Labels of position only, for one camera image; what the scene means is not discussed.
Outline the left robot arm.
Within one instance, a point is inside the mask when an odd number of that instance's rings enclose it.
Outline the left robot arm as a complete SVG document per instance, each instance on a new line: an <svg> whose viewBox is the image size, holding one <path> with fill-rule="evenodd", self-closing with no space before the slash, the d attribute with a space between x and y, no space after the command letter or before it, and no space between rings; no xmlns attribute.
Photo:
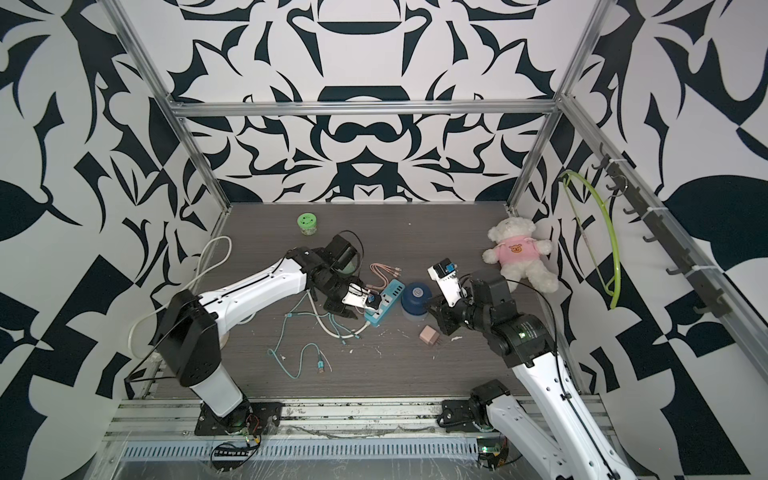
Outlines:
<svg viewBox="0 0 768 480"><path fill-rule="evenodd" d="M343 272L358 252L336 235L325 247L292 248L275 264L217 290L183 289L159 322L155 351L208 411L239 426L251 414L250 403L222 364L221 339L261 310L300 293L321 293L323 308L344 318L353 318L355 308L376 308L380 295Z"/></svg>

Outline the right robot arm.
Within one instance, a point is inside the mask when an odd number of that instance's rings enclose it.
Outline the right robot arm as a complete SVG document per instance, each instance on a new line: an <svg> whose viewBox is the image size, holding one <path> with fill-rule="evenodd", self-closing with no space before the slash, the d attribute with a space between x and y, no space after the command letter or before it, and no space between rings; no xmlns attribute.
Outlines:
<svg viewBox="0 0 768 480"><path fill-rule="evenodd" d="M428 270L439 295L427 310L445 335L460 327L481 333L522 383L541 412L540 427L499 381L474 388L469 422L503 435L544 479L633 479L579 395L555 335L538 317L521 313L508 282L494 270L460 277L445 261Z"/></svg>

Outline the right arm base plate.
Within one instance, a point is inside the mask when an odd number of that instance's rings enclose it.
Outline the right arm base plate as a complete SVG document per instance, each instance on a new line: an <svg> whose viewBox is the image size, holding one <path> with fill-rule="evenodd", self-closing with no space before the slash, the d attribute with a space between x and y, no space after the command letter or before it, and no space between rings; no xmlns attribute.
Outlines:
<svg viewBox="0 0 768 480"><path fill-rule="evenodd" d="M473 398L443 400L436 422L447 432L480 432L484 428L479 404Z"/></svg>

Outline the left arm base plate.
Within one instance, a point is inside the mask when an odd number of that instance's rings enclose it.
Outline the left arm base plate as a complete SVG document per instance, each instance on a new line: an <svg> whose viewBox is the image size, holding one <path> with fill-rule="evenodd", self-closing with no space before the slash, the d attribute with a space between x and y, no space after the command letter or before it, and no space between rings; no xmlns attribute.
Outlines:
<svg viewBox="0 0 768 480"><path fill-rule="evenodd" d="M284 404L281 402L247 402L243 400L224 417L217 416L209 405L201 404L194 429L196 436L240 435L258 436L278 427Z"/></svg>

